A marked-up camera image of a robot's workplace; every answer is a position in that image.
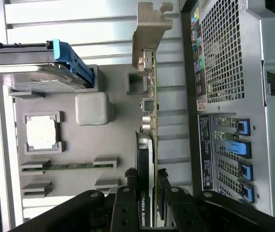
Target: screw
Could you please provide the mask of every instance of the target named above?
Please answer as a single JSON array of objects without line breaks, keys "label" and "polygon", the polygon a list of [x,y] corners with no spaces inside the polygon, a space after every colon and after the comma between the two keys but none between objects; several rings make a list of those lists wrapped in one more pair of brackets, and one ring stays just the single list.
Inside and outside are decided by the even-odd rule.
[{"label": "screw", "polygon": [[91,195],[90,195],[90,197],[97,197],[98,196],[98,194],[95,192],[95,193],[92,193]]},{"label": "screw", "polygon": [[171,188],[171,191],[172,191],[172,192],[178,192],[179,189],[178,189],[178,188]]},{"label": "screw", "polygon": [[212,197],[213,195],[212,195],[210,192],[205,192],[205,193],[204,193],[204,196],[205,196],[205,197]]}]

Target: power supply label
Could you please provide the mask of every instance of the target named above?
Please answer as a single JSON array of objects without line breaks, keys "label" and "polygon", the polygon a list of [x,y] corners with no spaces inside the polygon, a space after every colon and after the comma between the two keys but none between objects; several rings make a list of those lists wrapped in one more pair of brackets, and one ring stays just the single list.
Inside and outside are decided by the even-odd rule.
[{"label": "power supply label", "polygon": [[211,156],[210,116],[198,115],[198,117],[203,190],[212,190],[214,186]]}]

